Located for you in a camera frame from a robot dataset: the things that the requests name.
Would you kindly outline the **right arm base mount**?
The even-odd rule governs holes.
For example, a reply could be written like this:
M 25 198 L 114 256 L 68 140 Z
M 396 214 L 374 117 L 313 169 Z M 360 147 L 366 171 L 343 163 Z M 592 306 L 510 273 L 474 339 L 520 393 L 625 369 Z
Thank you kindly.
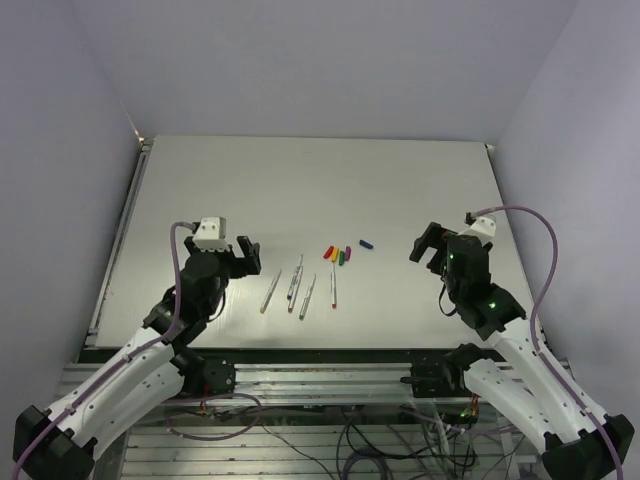
M 411 387 L 414 398 L 470 396 L 464 373 L 473 363 L 485 358 L 484 352 L 475 344 L 461 344 L 439 359 L 427 357 L 413 363 L 409 374 L 400 382 Z

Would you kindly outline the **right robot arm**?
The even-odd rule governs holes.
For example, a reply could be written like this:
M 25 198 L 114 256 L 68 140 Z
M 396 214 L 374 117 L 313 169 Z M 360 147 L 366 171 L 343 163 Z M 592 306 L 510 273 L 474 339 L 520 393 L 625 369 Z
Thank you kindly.
M 577 385 L 539 339 L 524 308 L 493 282 L 489 252 L 495 233 L 487 216 L 470 218 L 461 233 L 432 222 L 409 256 L 419 262 L 428 249 L 435 251 L 427 268 L 441 279 L 452 312 L 514 371 L 506 375 L 480 347 L 462 344 L 445 358 L 442 387 L 489 402 L 535 447 L 550 478 L 603 479 L 624 461 L 634 427 Z

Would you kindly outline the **blue pen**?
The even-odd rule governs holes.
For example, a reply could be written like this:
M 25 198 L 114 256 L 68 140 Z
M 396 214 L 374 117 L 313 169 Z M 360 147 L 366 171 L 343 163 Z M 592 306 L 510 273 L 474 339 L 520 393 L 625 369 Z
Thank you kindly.
M 292 275 L 292 278 L 291 278 L 291 281 L 290 281 L 290 284 L 289 284 L 289 288 L 288 288 L 288 291 L 287 291 L 287 297 L 286 297 L 287 300 L 291 300 L 292 297 L 293 297 L 293 294 L 294 294 L 295 289 L 296 289 L 296 285 L 298 284 L 299 277 L 301 275 L 301 270 L 302 270 L 302 267 L 303 267 L 303 261 L 304 261 L 304 255 L 301 254 L 300 258 L 299 258 L 299 262 L 298 262 L 297 266 L 294 269 L 294 272 L 293 272 L 293 275 Z

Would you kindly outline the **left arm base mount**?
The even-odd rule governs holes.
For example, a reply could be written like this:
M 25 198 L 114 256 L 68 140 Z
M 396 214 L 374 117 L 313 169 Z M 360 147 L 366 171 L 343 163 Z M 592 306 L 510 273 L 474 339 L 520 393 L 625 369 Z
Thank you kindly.
M 178 398 L 203 398 L 230 393 L 235 388 L 236 370 L 224 358 L 202 357 L 185 349 L 172 360 L 183 379 Z

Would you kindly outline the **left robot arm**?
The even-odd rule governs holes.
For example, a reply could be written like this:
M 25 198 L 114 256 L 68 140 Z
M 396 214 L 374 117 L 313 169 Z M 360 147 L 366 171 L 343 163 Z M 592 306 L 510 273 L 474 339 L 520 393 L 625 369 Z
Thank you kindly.
M 15 426 L 12 475 L 32 479 L 86 479 L 126 430 L 156 406 L 203 387 L 204 362 L 189 344 L 223 304 L 232 279 L 261 271 L 260 247 L 248 237 L 207 251 L 189 237 L 189 257 L 175 266 L 175 284 L 142 326 L 84 383 L 44 410 L 30 406 Z

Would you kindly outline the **yellow pen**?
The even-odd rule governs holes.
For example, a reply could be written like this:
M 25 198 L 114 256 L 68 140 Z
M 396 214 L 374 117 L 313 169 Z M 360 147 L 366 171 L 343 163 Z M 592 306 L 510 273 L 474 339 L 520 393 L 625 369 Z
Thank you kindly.
M 264 296 L 264 299 L 263 299 L 263 301 L 261 303 L 261 306 L 260 306 L 260 309 L 259 309 L 259 312 L 261 314 L 264 314 L 266 312 L 266 310 L 267 310 L 267 308 L 268 308 L 268 306 L 270 304 L 270 301 L 271 301 L 271 299 L 272 299 L 272 297 L 274 295 L 274 292 L 275 292 L 275 290 L 277 288 L 279 280 L 281 278 L 281 274 L 282 274 L 282 270 L 279 270 L 277 272 L 277 274 L 271 280 L 271 283 L 269 284 L 269 287 L 267 289 L 267 292 L 266 292 L 266 294 Z

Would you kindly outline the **purple pen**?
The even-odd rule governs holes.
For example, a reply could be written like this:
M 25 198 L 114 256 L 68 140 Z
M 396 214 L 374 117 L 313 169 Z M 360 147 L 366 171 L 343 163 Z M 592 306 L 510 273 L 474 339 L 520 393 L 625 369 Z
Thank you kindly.
M 292 291 L 291 291 L 291 296 L 290 296 L 289 301 L 288 301 L 288 307 L 287 307 L 288 313 L 292 313 L 293 310 L 294 310 L 294 306 L 295 306 L 296 299 L 297 299 L 297 296 L 298 296 L 298 292 L 299 292 L 299 287 L 300 287 L 300 282 L 301 282 L 302 276 L 303 276 L 303 270 L 300 269 L 298 271 L 295 279 L 294 279 L 294 283 L 293 283 L 293 287 L 292 287 Z

